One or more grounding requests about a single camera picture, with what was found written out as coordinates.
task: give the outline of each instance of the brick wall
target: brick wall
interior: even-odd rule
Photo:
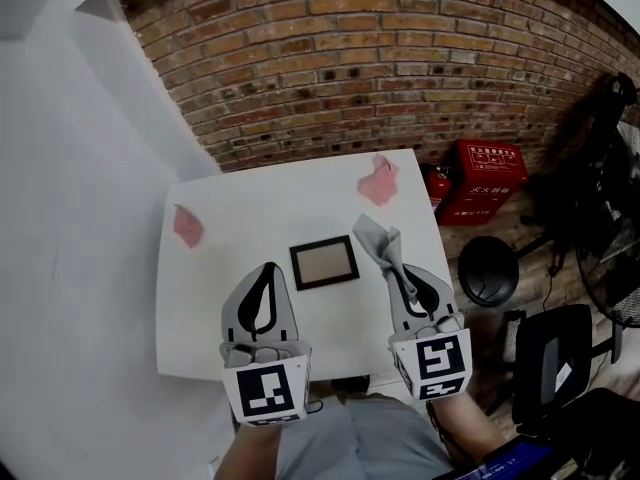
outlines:
[[[520,145],[530,170],[603,73],[640,79],[601,0],[122,0],[222,169],[458,138]]]

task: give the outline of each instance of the red fire extinguisher box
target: red fire extinguisher box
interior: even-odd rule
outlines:
[[[460,183],[436,213],[438,224],[484,224],[528,180],[517,146],[492,141],[459,140],[454,166]]]

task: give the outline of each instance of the gray cloth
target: gray cloth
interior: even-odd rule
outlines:
[[[364,213],[358,217],[352,231],[365,252],[380,266],[385,280],[390,269],[400,274],[409,300],[415,304],[417,290],[405,275],[402,265],[400,231],[394,227],[387,231]]]
[[[429,480],[451,471],[431,424],[396,400],[326,398],[324,407],[286,425],[276,478]]]

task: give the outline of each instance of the gray shorts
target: gray shorts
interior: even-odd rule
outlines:
[[[321,411],[286,425],[278,479],[430,480],[451,471],[431,423],[396,400],[324,399]]]

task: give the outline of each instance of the pink sticky note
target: pink sticky note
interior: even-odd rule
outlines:
[[[173,218],[173,231],[182,238],[189,249],[193,249],[200,242],[204,227],[193,213],[177,204]]]
[[[373,174],[358,181],[358,192],[376,206],[382,206],[398,193],[398,167],[379,154],[373,157],[373,167]]]

